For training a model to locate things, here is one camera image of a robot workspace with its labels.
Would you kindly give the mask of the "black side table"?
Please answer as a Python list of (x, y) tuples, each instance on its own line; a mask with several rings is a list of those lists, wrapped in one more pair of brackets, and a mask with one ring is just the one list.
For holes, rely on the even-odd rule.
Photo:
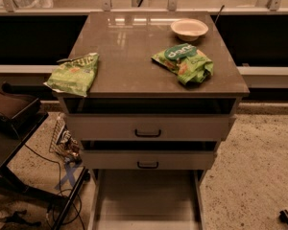
[(74, 199), (82, 188), (88, 169), (83, 168), (69, 195), (53, 194), (24, 184), (9, 168), (9, 162), (26, 144), (48, 117), (47, 112), (38, 112), (33, 118), (27, 120), (22, 128), (14, 130), (12, 127), (6, 131), (0, 128), (0, 193), (12, 193), (25, 198), (34, 198), (48, 205), (58, 206), (60, 213), (50, 227), (51, 230), (60, 230)]

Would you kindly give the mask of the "white paper bowl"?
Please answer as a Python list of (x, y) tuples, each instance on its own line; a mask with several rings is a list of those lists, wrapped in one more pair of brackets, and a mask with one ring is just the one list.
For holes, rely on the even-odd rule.
[(197, 40), (208, 32), (208, 27), (198, 19), (180, 19), (171, 24), (175, 35), (186, 42)]

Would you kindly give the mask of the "top drawer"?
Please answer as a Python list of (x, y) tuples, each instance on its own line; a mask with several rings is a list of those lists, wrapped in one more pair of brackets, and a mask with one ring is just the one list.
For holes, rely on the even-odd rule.
[(80, 115), (64, 121), (78, 141), (222, 141), (234, 115)]

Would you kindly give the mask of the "grey drawer cabinet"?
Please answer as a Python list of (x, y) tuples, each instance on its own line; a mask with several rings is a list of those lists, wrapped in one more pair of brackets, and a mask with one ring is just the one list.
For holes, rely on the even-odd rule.
[[(87, 96), (58, 96), (65, 114), (80, 115), (234, 115), (249, 89), (210, 15), (194, 13), (208, 27), (196, 46), (214, 63), (202, 83), (180, 83), (152, 56), (181, 44), (170, 25), (179, 12), (93, 12), (71, 52), (99, 54), (98, 73)], [(81, 150), (212, 151), (225, 141), (78, 141)]]

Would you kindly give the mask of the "green chip bag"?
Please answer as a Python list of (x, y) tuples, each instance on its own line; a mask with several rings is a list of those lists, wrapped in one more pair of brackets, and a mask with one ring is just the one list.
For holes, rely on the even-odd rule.
[(56, 92), (86, 97), (97, 75), (98, 59), (97, 53), (62, 59), (45, 85)]
[(213, 61), (196, 46), (183, 43), (152, 56), (152, 60), (174, 73), (183, 85), (202, 83), (213, 75)]

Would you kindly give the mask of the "black bag on side table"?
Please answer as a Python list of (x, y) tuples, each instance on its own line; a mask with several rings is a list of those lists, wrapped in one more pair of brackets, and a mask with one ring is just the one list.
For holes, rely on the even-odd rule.
[(19, 129), (40, 110), (39, 98), (27, 94), (15, 94), (12, 87), (0, 84), (0, 127)]

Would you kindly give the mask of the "open bottom drawer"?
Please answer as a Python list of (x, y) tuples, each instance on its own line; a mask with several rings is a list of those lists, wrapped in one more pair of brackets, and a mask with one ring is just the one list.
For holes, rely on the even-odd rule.
[(198, 173), (100, 170), (88, 230), (206, 230)]

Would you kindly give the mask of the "middle drawer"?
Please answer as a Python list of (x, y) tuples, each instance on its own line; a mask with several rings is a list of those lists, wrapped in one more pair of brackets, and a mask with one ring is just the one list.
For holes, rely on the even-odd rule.
[(208, 170), (215, 160), (212, 151), (82, 150), (80, 155), (92, 170)]

